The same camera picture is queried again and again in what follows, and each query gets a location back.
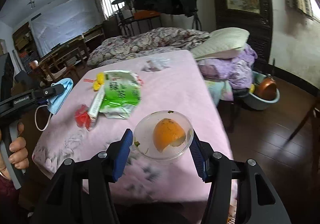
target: purple cloth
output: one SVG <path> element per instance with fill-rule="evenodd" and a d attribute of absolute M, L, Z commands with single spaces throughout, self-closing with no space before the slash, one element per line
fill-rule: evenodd
<path fill-rule="evenodd" d="M 250 88 L 251 66 L 257 58 L 257 53 L 246 43 L 244 50 L 237 57 L 204 59 L 198 62 L 198 67 L 204 77 L 229 80 L 233 89 Z"/>

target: human hand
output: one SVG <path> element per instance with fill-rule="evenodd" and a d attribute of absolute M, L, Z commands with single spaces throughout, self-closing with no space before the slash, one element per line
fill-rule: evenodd
<path fill-rule="evenodd" d="M 20 135 L 24 130 L 24 125 L 20 122 L 18 124 L 18 134 Z M 14 164 L 17 169 L 25 169 L 29 166 L 28 150 L 26 149 L 26 141 L 23 137 L 18 137 L 15 141 L 13 141 L 9 149 L 11 152 L 14 152 L 10 157 L 9 161 Z M 11 180 L 10 174 L 8 172 L 7 167 L 3 161 L 2 155 L 0 153 L 0 172 L 3 176 L 9 180 Z"/>

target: yellow object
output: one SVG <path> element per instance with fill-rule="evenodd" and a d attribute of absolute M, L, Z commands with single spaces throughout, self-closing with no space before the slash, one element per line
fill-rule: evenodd
<path fill-rule="evenodd" d="M 104 84 L 104 73 L 100 72 L 97 74 L 97 81 L 99 84 Z"/>
<path fill-rule="evenodd" d="M 159 152 L 162 152 L 168 145 L 180 146 L 185 139 L 185 131 L 173 119 L 161 120 L 153 131 L 153 143 Z"/>
<path fill-rule="evenodd" d="M 97 90 L 100 89 L 100 87 L 101 87 L 101 84 L 98 83 L 97 80 L 95 80 L 95 81 L 93 82 L 93 89 L 94 89 L 95 91 L 97 91 Z"/>
<path fill-rule="evenodd" d="M 256 86 L 252 83 L 249 92 L 254 93 L 255 88 L 256 88 Z"/>

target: fingernail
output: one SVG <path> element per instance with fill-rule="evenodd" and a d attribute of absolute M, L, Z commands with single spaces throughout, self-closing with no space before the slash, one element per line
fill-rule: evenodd
<path fill-rule="evenodd" d="M 12 164 L 14 163 L 14 158 L 13 158 L 13 156 L 10 156 L 10 157 L 9 157 L 9 162 L 12 163 Z"/>

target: gray handle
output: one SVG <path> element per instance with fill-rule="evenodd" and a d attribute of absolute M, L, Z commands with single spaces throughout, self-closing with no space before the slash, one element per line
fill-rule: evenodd
<path fill-rule="evenodd" d="M 14 187 L 20 189 L 23 183 L 23 175 L 26 172 L 25 169 L 19 170 L 9 162 L 9 157 L 12 152 L 9 150 L 9 146 L 12 141 L 18 137 L 18 121 L 15 121 L 9 125 L 9 127 L 2 128 L 2 141 L 0 143 L 0 152 L 4 160 L 5 166 L 8 169 Z"/>

